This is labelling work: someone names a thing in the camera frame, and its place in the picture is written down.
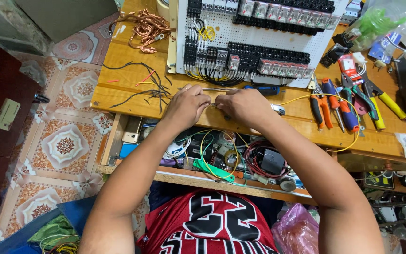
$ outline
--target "white pegboard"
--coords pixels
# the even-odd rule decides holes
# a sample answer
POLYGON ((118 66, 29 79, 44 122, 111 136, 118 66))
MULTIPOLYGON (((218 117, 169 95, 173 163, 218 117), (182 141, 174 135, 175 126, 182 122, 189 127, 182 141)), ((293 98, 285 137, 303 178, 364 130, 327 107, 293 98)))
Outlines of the white pegboard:
MULTIPOLYGON (((334 0, 335 11, 333 15, 342 16, 349 0, 334 0)), ((178 1, 178 24, 177 24, 177 46, 176 46, 176 72, 184 72, 184 43, 187 29, 187 0, 178 1)), ((245 25, 233 24, 233 16, 214 12, 202 11, 200 18, 206 16, 207 26, 212 26, 216 32, 214 41, 207 43, 208 46, 228 47, 228 42, 246 43, 256 46, 265 46, 286 50, 294 50, 309 53, 311 59, 309 66, 316 68, 320 59, 325 53, 329 41, 333 36, 332 30, 319 32, 315 36, 299 35, 296 33, 274 31, 271 29, 248 27, 245 25)), ((277 78, 257 77, 255 82, 266 84, 277 84, 277 78)), ((309 79, 296 79, 288 86, 306 88, 309 79)))

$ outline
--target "red jersey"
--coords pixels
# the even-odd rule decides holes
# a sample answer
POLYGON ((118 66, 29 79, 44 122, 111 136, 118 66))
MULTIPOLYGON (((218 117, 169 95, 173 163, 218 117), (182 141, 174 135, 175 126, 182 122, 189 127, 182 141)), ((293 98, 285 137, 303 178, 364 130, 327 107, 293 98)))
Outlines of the red jersey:
POLYGON ((142 253, 278 254, 258 208, 234 193, 198 190, 145 216, 142 253))

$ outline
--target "pink plastic bag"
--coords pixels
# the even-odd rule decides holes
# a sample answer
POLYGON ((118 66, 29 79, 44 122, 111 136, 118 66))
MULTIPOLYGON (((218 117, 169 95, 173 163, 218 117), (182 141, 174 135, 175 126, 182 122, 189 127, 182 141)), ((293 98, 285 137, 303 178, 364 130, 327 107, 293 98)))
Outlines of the pink plastic bag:
POLYGON ((283 254, 318 254, 319 225, 299 203, 272 226, 272 235, 283 254))

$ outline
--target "gold smartphone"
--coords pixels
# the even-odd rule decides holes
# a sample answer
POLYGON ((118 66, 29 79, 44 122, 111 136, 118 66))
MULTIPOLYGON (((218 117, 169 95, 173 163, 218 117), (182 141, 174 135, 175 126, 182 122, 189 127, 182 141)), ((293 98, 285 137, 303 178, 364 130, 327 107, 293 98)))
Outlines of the gold smartphone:
POLYGON ((127 143, 137 143, 141 128, 142 118, 130 116, 121 140, 127 143))

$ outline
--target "green plastic tag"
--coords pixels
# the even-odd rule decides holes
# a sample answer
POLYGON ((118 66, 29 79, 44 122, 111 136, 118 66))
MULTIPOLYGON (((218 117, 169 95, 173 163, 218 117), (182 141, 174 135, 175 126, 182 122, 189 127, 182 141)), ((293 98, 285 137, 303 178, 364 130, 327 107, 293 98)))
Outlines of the green plastic tag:
MULTIPOLYGON (((209 171, 206 167, 206 165, 203 163, 203 161, 201 159, 194 159, 194 163, 193 166, 196 167, 199 170, 203 170, 205 172, 208 172, 211 174, 211 171, 209 171)), ((222 179, 225 179, 229 182, 233 182, 234 181, 234 176, 230 175, 229 172, 225 171, 225 170, 221 170, 217 167, 214 167, 213 165, 208 164, 208 167, 213 171, 213 173, 219 177, 222 177, 222 179)))

